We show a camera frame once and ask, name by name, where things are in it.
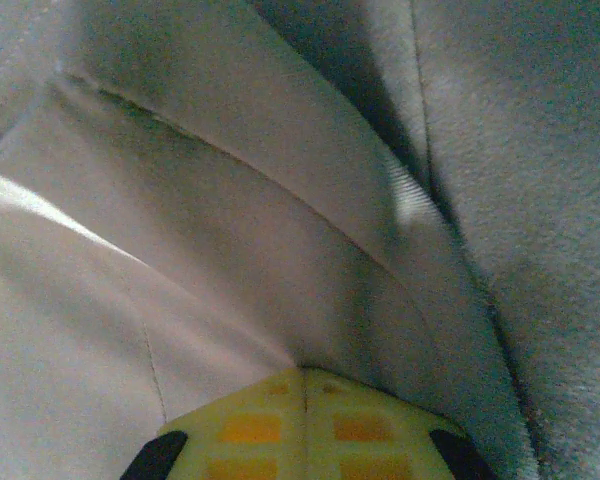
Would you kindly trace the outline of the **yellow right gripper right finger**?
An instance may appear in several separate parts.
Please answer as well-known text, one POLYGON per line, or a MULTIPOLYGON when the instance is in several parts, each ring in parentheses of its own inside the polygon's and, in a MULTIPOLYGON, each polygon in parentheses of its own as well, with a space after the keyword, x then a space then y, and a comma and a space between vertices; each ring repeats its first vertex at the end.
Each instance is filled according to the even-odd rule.
POLYGON ((319 369, 305 375, 307 479, 495 479, 449 419, 319 369))

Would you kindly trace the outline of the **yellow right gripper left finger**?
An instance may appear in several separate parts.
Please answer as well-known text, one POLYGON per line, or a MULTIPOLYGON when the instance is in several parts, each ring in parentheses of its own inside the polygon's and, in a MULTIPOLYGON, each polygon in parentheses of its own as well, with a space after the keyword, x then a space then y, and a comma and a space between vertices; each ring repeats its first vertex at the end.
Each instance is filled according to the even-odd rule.
POLYGON ((163 425, 123 479, 304 479, 305 374, 290 369, 163 425))

